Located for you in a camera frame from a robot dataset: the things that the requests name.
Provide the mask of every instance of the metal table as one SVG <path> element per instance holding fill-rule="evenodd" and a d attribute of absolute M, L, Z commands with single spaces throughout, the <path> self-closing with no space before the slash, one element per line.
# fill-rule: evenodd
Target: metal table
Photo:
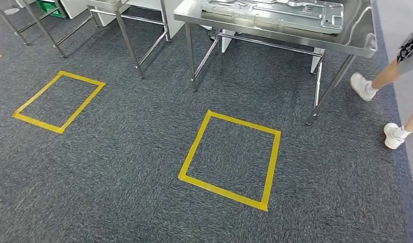
<path fill-rule="evenodd" d="M 174 11 L 175 20 L 185 22 L 187 43 L 189 48 L 189 64 L 191 73 L 192 89 L 197 90 L 198 84 L 196 77 L 201 68 L 205 64 L 209 55 L 216 46 L 219 46 L 220 37 L 228 37 L 256 43 L 260 45 L 286 49 L 319 57 L 320 61 L 316 67 L 317 84 L 315 90 L 314 109 L 306 121 L 306 124 L 311 125 L 319 112 L 323 108 L 325 102 L 330 97 L 333 90 L 342 80 L 349 69 L 351 63 L 356 56 L 371 58 L 377 51 L 376 31 L 374 28 L 371 0 L 330 0 L 329 2 L 344 4 L 344 29 L 340 34 L 322 34 L 306 30 L 294 29 L 279 25 L 266 24 L 255 22 L 252 20 L 224 16 L 214 13 L 207 13 L 202 11 L 201 5 L 203 0 L 184 0 L 178 8 Z M 200 63 L 199 67 L 195 69 L 193 60 L 193 43 L 191 37 L 190 24 L 199 24 L 212 26 L 217 29 L 216 38 L 211 48 L 208 50 L 206 56 Z M 336 51 L 348 54 L 345 62 L 341 66 L 336 77 L 331 82 L 324 95 L 319 98 L 320 84 L 321 84 L 321 69 L 325 54 L 300 50 L 296 48 L 266 43 L 255 39 L 245 38 L 241 36 L 232 36 L 224 34 L 221 29 L 241 32 L 245 34 L 282 40 L 285 42 L 296 43 L 304 46 L 321 48 L 329 51 Z"/>

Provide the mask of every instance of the table top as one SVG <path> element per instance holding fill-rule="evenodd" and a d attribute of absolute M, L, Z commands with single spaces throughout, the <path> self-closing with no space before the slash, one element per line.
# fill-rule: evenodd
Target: table top
<path fill-rule="evenodd" d="M 330 0 L 344 4 L 344 29 L 324 34 L 261 23 L 202 11 L 203 0 L 184 0 L 174 11 L 175 20 L 212 26 L 304 46 L 371 58 L 378 49 L 371 0 Z"/>

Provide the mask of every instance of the gray carpet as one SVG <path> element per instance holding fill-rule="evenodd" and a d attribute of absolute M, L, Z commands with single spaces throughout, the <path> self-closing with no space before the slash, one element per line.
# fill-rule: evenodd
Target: gray carpet
<path fill-rule="evenodd" d="M 24 10 L 11 18 L 29 21 Z M 62 36 L 80 21 L 44 24 Z M 126 24 L 139 56 L 161 31 Z M 234 42 L 211 55 L 193 93 L 184 30 L 159 45 L 143 80 L 115 22 L 83 30 L 61 45 L 69 54 L 61 59 L 37 27 L 26 31 L 25 47 L 0 19 L 0 242 L 413 242 L 404 147 L 383 146 L 382 126 L 398 120 L 392 87 L 365 103 L 346 76 L 307 127 L 309 56 Z M 199 63 L 211 41 L 205 29 L 193 32 Z M 374 77 L 381 48 L 351 72 Z M 325 83 L 344 58 L 327 56 Z M 62 135 L 12 118 L 59 70 L 106 85 Z M 91 91 L 61 81 L 26 114 L 64 121 Z M 178 180 L 208 109 L 282 132 L 268 212 Z M 211 120 L 188 174 L 257 199 L 268 146 L 267 134 Z"/>

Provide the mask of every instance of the white sneaker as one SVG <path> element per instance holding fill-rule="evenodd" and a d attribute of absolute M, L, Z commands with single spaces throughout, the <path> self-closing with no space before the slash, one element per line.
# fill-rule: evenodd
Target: white sneaker
<path fill-rule="evenodd" d="M 378 90 L 372 88 L 372 81 L 365 79 L 361 74 L 355 73 L 350 79 L 351 87 L 364 101 L 371 101 Z"/>
<path fill-rule="evenodd" d="M 400 127 L 395 123 L 388 123 L 384 127 L 384 133 L 386 136 L 385 146 L 391 149 L 397 149 L 402 143 L 405 142 L 404 138 L 398 138 L 395 136 L 395 131 Z"/>

